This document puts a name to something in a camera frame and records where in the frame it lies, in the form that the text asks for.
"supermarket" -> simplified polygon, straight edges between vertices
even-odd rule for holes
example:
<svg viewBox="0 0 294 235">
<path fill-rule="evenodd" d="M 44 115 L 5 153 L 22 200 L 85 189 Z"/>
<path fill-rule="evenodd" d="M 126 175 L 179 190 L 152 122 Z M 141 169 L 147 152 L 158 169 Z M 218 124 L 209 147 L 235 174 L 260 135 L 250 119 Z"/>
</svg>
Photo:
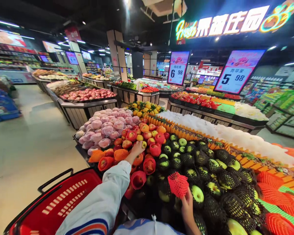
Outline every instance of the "supermarket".
<svg viewBox="0 0 294 235">
<path fill-rule="evenodd" d="M 294 0 L 0 2 L 0 234 L 72 232 L 294 234 Z"/>
</svg>

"person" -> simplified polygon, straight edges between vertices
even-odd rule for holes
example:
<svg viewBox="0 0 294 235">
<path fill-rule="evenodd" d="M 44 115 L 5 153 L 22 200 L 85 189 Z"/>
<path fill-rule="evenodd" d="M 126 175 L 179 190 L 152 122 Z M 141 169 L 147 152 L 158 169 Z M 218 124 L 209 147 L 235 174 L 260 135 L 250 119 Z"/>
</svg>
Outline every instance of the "person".
<svg viewBox="0 0 294 235">
<path fill-rule="evenodd" d="M 132 164 L 145 149 L 137 141 L 127 158 L 107 170 L 102 183 L 94 188 L 64 219 L 56 235 L 107 235 L 114 227 L 121 199 L 130 183 Z M 188 188 L 181 198 L 182 217 L 187 235 L 201 235 L 193 216 L 193 196 Z M 182 234 L 170 225 L 153 220 L 136 219 L 120 225 L 114 235 Z"/>
</svg>

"white sleeve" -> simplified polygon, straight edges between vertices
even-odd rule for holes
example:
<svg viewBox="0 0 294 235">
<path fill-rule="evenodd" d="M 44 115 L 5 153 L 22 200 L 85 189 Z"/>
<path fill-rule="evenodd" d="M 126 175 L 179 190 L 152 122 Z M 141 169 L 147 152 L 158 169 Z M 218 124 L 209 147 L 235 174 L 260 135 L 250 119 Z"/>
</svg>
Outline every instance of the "white sleeve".
<svg viewBox="0 0 294 235">
<path fill-rule="evenodd" d="M 131 165 L 121 161 L 104 173 L 94 188 L 65 218 L 56 235 L 107 235 L 130 183 Z"/>
</svg>

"hanging banner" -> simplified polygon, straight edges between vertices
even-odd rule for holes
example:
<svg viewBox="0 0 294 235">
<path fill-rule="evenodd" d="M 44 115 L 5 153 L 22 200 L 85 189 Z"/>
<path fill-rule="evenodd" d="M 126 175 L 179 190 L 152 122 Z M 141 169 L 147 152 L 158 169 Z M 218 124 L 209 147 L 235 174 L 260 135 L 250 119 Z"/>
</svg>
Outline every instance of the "hanging banner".
<svg viewBox="0 0 294 235">
<path fill-rule="evenodd" d="M 214 91 L 241 93 L 265 50 L 232 51 Z"/>
<path fill-rule="evenodd" d="M 188 59 L 189 51 L 171 53 L 168 84 L 183 85 Z"/>
</svg>

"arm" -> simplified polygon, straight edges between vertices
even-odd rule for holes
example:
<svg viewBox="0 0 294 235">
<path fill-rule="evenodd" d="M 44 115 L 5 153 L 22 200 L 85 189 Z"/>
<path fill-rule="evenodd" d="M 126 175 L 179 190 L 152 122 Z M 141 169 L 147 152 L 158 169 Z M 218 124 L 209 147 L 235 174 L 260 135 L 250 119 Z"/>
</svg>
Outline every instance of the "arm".
<svg viewBox="0 0 294 235">
<path fill-rule="evenodd" d="M 128 157 L 104 173 L 94 188 L 65 218 L 56 235 L 107 235 L 113 228 L 121 199 L 130 183 L 132 164 L 145 149 L 137 142 Z"/>
<path fill-rule="evenodd" d="M 182 200 L 182 217 L 187 235 L 202 235 L 197 227 L 193 215 L 193 196 L 188 188 L 185 197 Z"/>
</svg>

